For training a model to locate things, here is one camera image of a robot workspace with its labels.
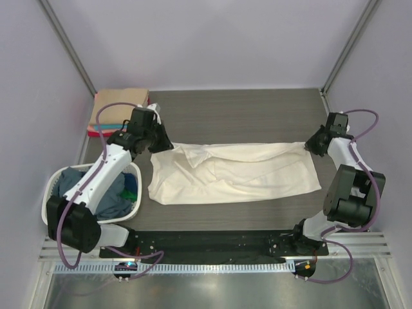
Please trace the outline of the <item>folded red t shirt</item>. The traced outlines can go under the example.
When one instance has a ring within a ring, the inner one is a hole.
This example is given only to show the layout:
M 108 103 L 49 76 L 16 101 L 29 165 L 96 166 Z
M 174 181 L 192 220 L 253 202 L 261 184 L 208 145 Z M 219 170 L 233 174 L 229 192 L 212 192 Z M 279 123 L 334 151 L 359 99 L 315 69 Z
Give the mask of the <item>folded red t shirt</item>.
M 122 124 L 121 130 L 125 131 L 126 126 L 123 126 L 123 123 L 125 120 L 129 120 L 131 117 L 131 113 L 133 111 L 133 106 L 130 105 L 124 105 L 124 103 L 130 103 L 133 105 L 141 105 L 143 107 L 147 106 L 148 103 L 148 98 L 135 98 L 134 100 L 131 99 L 126 99 L 126 98 L 114 98 L 111 100 L 107 100 L 108 105 L 112 103 L 120 103 L 120 105 L 115 105 L 106 108 L 103 110 L 102 113 L 104 113 L 105 116 L 109 115 L 109 119 L 114 121 L 115 124 Z M 117 130 L 102 130 L 103 137 L 109 137 L 112 133 L 114 133 Z M 89 137 L 99 137 L 99 133 L 89 133 L 87 130 L 87 134 Z

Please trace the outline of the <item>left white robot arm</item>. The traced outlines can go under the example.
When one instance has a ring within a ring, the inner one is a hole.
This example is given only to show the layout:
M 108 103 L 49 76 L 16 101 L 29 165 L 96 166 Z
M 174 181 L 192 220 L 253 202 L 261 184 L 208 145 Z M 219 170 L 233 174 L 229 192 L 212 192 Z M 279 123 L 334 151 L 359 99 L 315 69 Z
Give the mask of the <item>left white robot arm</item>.
M 113 223 L 100 224 L 95 215 L 97 207 L 136 156 L 145 150 L 159 153 L 172 148 L 164 125 L 158 123 L 129 126 L 126 132 L 117 131 L 105 140 L 101 156 L 84 177 L 62 197 L 51 196 L 46 203 L 48 235 L 57 242 L 59 253 L 63 253 L 63 245 L 81 253 L 97 247 L 125 246 L 129 230 Z

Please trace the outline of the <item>aluminium corner post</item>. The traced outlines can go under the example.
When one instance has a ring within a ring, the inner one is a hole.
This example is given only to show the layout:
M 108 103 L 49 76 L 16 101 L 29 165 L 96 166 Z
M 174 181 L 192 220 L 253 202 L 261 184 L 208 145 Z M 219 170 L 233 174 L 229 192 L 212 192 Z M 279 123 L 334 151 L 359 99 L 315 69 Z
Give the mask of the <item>aluminium corner post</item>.
M 377 8 L 381 4 L 381 0 L 369 0 L 366 3 L 366 6 L 362 10 L 360 17 L 357 19 L 357 22 L 355 23 L 355 26 L 353 27 L 352 31 L 350 32 L 350 35 L 348 39 L 346 40 L 346 43 L 340 52 L 335 64 L 333 65 L 333 68 L 327 77 L 324 85 L 320 88 L 320 94 L 322 96 L 326 96 L 327 92 L 330 90 L 334 80 L 338 76 L 341 68 L 343 67 L 344 63 L 350 56 L 351 52 L 355 48 L 356 44 L 360 40 L 362 34 L 364 33 L 368 23 L 371 21 L 371 18 L 377 11 Z
M 38 5 L 41 7 L 46 19 L 48 20 L 52 30 L 55 32 L 59 42 L 65 50 L 70 61 L 77 70 L 81 80 L 88 89 L 92 97 L 97 93 L 95 86 L 93 85 L 80 57 L 78 56 L 75 48 L 73 47 L 70 38 L 68 37 L 63 25 L 61 24 L 55 10 L 48 0 L 37 0 Z

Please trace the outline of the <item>blue garment in basket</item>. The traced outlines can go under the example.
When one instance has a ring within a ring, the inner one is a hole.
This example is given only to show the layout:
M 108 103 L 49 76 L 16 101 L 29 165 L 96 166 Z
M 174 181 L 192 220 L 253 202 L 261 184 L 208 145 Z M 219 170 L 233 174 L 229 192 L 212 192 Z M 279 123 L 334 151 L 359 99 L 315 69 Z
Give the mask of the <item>blue garment in basket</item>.
M 138 183 L 136 177 L 131 173 L 124 173 L 124 188 L 131 191 L 138 191 Z

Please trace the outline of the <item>white plastic laundry basket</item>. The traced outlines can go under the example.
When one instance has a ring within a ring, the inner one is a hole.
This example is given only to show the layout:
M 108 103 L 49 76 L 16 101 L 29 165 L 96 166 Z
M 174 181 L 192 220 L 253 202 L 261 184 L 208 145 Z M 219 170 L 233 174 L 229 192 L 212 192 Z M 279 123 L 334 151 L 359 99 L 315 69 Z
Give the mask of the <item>white plastic laundry basket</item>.
M 61 196 L 71 189 L 90 167 L 90 164 L 64 167 L 51 176 L 42 200 L 41 218 L 44 223 L 47 222 L 46 202 L 48 199 L 53 195 Z M 142 177 L 137 165 L 128 165 L 110 185 L 100 201 L 96 210 L 98 222 L 101 224 L 117 223 L 133 218 L 140 207 L 141 181 Z

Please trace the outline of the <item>cream white t shirt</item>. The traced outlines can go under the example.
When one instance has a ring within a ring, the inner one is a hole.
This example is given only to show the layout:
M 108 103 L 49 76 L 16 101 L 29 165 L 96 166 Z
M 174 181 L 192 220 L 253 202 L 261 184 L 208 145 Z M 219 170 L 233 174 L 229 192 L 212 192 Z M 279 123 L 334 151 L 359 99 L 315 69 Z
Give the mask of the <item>cream white t shirt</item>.
M 151 157 L 150 199 L 162 205 L 273 200 L 321 189 L 302 142 L 181 144 Z

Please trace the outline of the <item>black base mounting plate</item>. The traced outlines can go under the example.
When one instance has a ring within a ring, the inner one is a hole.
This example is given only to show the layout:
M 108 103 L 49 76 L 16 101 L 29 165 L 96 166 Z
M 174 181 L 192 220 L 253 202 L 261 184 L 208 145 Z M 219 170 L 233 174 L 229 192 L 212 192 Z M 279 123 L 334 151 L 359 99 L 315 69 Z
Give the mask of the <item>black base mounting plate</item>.
M 112 245 L 130 255 L 149 255 L 159 250 L 165 257 L 187 257 L 190 254 L 248 253 L 280 258 L 284 256 L 327 256 L 328 246 L 322 241 L 304 238 L 292 230 L 209 230 L 209 231 L 131 231 L 126 244 Z

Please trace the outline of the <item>grey blue shirt in basket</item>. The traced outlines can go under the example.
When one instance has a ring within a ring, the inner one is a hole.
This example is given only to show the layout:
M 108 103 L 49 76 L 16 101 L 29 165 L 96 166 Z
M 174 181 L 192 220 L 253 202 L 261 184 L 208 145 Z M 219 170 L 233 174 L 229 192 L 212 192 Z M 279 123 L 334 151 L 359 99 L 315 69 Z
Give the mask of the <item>grey blue shirt in basket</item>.
M 58 197 L 64 196 L 66 191 L 70 190 L 88 170 L 89 168 L 85 171 L 79 171 L 72 167 L 63 170 L 57 178 L 57 182 L 52 187 L 51 195 Z M 95 215 L 99 221 L 121 218 L 131 212 L 134 202 L 120 197 L 123 190 L 124 173 L 121 173 L 110 185 L 98 204 Z

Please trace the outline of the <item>right aluminium corner post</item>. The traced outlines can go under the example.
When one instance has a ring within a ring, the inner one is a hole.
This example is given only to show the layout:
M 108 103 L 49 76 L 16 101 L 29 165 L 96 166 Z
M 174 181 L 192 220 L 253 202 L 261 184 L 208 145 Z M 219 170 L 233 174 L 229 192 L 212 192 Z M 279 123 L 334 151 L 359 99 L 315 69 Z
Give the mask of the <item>right aluminium corner post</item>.
M 343 67 L 344 63 L 350 56 L 351 52 L 355 48 L 356 44 L 360 40 L 362 34 L 364 33 L 368 23 L 371 21 L 371 18 L 377 11 L 377 8 L 381 4 L 381 0 L 369 0 L 366 3 L 366 6 L 362 10 L 360 17 L 357 19 L 357 22 L 355 23 L 355 26 L 353 27 L 352 31 L 350 32 L 350 35 L 348 39 L 346 40 L 346 43 L 340 52 L 335 64 L 333 65 L 333 68 L 327 77 L 324 85 L 320 88 L 320 94 L 322 96 L 326 96 L 327 92 L 330 90 L 334 80 L 338 76 L 341 68 Z

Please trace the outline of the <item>folded teal t shirt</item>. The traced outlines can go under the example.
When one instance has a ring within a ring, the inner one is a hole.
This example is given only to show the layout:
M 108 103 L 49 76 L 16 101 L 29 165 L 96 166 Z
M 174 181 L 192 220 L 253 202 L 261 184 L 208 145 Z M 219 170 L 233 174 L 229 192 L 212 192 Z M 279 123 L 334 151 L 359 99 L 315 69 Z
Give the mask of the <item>folded teal t shirt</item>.
M 101 124 L 98 126 L 97 124 L 91 125 L 89 128 L 94 129 L 95 131 L 98 130 L 98 128 L 101 128 L 101 130 L 118 130 L 122 128 L 122 124 Z

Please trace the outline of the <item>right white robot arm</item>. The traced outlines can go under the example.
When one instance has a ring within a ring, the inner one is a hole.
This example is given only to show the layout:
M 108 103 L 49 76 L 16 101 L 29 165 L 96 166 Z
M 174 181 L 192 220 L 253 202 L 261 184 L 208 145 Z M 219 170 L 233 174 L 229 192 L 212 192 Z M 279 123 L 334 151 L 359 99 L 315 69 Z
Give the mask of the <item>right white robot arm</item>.
M 375 222 L 386 177 L 371 169 L 345 129 L 321 126 L 305 143 L 314 155 L 328 155 L 337 172 L 329 186 L 323 209 L 295 225 L 292 245 L 299 254 L 319 250 L 334 232 L 364 232 Z

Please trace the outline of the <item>left aluminium corner post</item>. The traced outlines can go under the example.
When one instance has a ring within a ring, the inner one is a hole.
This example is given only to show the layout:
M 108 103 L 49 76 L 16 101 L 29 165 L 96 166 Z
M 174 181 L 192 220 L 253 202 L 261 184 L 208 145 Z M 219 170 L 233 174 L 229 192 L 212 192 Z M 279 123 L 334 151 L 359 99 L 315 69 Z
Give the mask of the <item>left aluminium corner post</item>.
M 41 7 L 46 19 L 48 20 L 52 30 L 55 32 L 59 42 L 65 50 L 70 61 L 77 70 L 81 80 L 88 89 L 92 97 L 97 93 L 95 86 L 93 85 L 80 57 L 78 56 L 75 48 L 73 47 L 70 38 L 68 37 L 63 25 L 61 24 L 55 10 L 48 0 L 37 0 L 38 5 Z

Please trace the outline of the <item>green garment in basket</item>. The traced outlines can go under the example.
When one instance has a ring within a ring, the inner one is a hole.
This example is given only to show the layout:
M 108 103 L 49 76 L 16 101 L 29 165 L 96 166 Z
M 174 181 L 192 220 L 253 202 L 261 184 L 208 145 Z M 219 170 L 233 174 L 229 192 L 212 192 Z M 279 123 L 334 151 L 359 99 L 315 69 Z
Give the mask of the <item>green garment in basket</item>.
M 136 194 L 136 192 L 131 192 L 131 191 L 127 190 L 127 189 L 124 189 L 124 190 L 122 191 L 122 193 L 120 194 L 120 197 L 123 198 L 123 199 L 125 199 L 125 200 L 129 200 L 129 201 L 131 201 L 131 202 L 136 202 L 136 200 L 137 200 L 137 194 Z

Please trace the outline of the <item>aluminium rail beam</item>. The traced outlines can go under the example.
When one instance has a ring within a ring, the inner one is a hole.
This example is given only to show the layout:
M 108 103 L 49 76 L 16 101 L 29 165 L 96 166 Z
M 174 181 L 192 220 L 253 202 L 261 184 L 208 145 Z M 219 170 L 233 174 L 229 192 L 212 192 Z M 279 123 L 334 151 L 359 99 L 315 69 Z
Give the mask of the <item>aluminium rail beam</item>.
M 329 235 L 326 238 L 329 242 L 336 242 L 344 245 L 352 254 L 353 258 L 392 258 L 392 254 L 390 252 L 389 246 L 387 241 L 381 232 L 362 232 L 362 233 L 335 233 Z M 303 259 L 307 256 L 299 256 L 293 253 L 287 253 L 285 248 L 281 248 L 281 245 L 277 241 L 275 245 L 269 245 L 267 249 L 267 253 L 275 253 L 281 254 L 281 258 L 285 259 Z M 319 251 L 317 251 L 317 256 L 319 259 L 326 259 L 327 257 L 330 258 L 346 258 L 347 253 L 346 251 L 334 244 L 334 243 L 327 243 L 323 245 L 324 248 L 328 249 L 327 255 L 321 255 Z M 66 258 L 73 262 L 76 260 L 78 250 L 73 248 L 69 248 L 66 245 L 63 245 L 63 251 L 66 255 Z M 100 248 L 95 248 L 91 252 L 82 254 L 81 261 L 94 261 L 97 260 L 100 254 Z M 42 248 L 38 257 L 38 261 L 40 262 L 59 262 L 61 259 L 59 257 L 59 251 L 57 249 L 56 242 L 46 237 L 44 243 L 42 244 Z

